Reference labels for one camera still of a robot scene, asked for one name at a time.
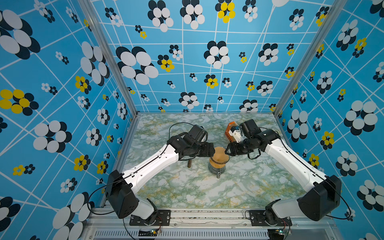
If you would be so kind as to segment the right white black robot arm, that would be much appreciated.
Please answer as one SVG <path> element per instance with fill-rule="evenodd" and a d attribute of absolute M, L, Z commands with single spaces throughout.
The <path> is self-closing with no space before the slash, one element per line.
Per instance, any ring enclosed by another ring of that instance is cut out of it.
<path fill-rule="evenodd" d="M 336 209 L 342 200 L 341 180 L 327 176 L 295 153 L 281 138 L 271 130 L 260 128 L 254 120 L 240 125 L 228 124 L 226 137 L 229 144 L 225 153 L 231 157 L 258 151 L 266 153 L 278 161 L 300 184 L 304 195 L 288 200 L 275 200 L 265 207 L 265 218 L 269 225 L 276 225 L 288 217 L 306 217 L 319 221 Z"/>

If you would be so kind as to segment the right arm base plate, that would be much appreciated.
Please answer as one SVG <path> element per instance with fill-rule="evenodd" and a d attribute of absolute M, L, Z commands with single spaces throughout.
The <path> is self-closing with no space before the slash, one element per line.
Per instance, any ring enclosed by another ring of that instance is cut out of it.
<path fill-rule="evenodd" d="M 247 210 L 245 217 L 251 221 L 253 227 L 291 227 L 292 221 L 289 218 L 276 219 L 268 223 L 265 210 Z"/>

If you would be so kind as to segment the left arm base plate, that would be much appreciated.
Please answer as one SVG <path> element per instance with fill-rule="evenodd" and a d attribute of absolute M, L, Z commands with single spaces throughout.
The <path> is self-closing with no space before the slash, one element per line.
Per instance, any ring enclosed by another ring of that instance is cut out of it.
<path fill-rule="evenodd" d="M 130 226 L 148 226 L 160 227 L 169 226 L 171 220 L 171 210 L 157 210 L 147 219 L 142 219 L 139 216 L 131 215 Z"/>

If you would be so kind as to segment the clear glass dripper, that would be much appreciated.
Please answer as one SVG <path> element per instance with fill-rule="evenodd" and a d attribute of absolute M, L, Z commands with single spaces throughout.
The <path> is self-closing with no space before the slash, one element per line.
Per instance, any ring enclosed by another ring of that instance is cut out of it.
<path fill-rule="evenodd" d="M 216 163 L 218 165 L 227 164 L 230 160 L 230 156 L 226 155 L 224 152 L 215 152 L 213 157 L 210 157 L 210 163 Z"/>

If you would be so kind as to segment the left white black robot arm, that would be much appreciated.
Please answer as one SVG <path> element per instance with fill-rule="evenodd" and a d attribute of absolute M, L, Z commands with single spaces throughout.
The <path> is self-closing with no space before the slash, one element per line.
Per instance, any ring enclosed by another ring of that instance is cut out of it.
<path fill-rule="evenodd" d="M 136 193 L 155 175 L 184 157 L 212 157 L 214 144 L 207 140 L 208 132 L 194 125 L 187 133 L 169 137 L 160 150 L 137 166 L 122 173 L 113 171 L 109 175 L 105 194 L 117 217 L 124 219 L 134 215 L 144 220 L 154 218 L 154 204 L 136 197 Z"/>

